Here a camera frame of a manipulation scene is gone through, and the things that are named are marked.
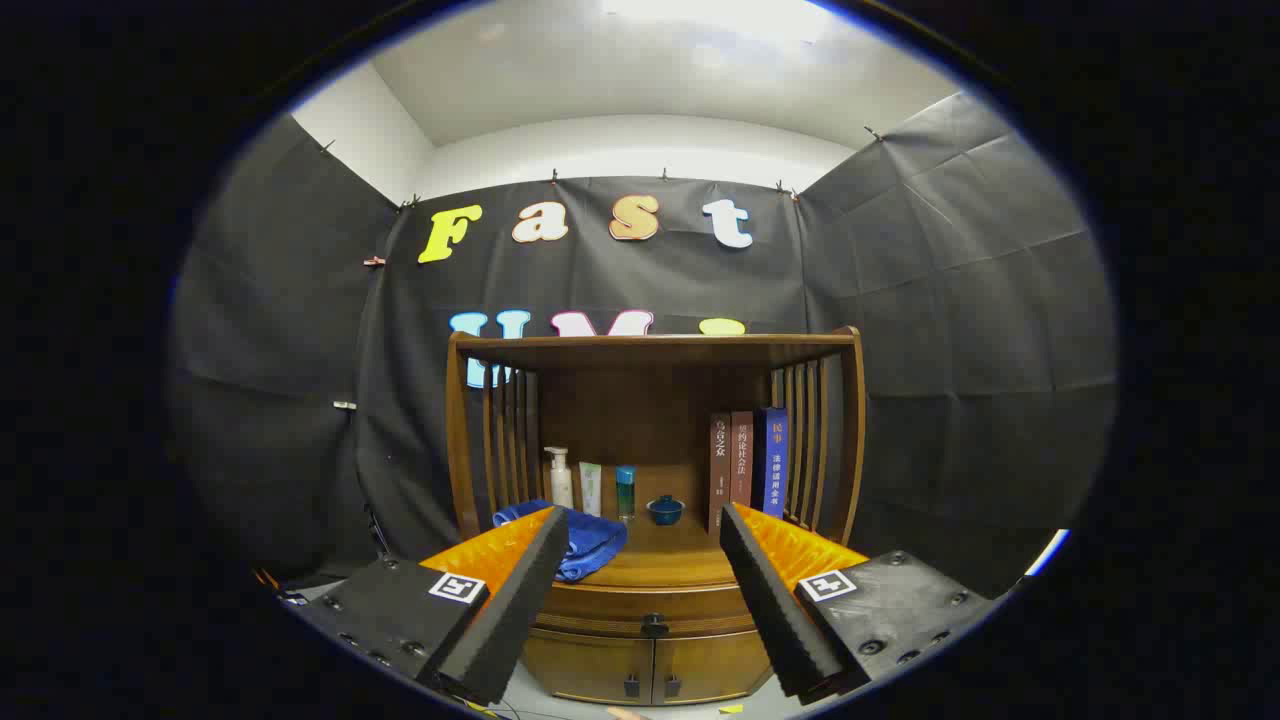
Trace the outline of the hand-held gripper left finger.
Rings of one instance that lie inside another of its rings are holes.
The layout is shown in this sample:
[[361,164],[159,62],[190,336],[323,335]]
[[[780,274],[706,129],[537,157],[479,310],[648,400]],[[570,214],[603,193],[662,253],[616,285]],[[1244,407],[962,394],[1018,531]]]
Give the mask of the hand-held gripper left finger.
[[430,559],[384,555],[294,614],[366,664],[443,694],[502,700],[570,546],[550,506]]

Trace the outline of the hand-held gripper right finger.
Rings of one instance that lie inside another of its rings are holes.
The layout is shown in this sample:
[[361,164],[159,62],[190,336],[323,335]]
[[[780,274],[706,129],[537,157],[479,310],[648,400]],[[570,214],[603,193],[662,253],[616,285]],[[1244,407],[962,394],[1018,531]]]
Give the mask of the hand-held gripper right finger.
[[736,502],[719,543],[783,693],[800,701],[896,676],[997,607],[911,553],[867,557]]

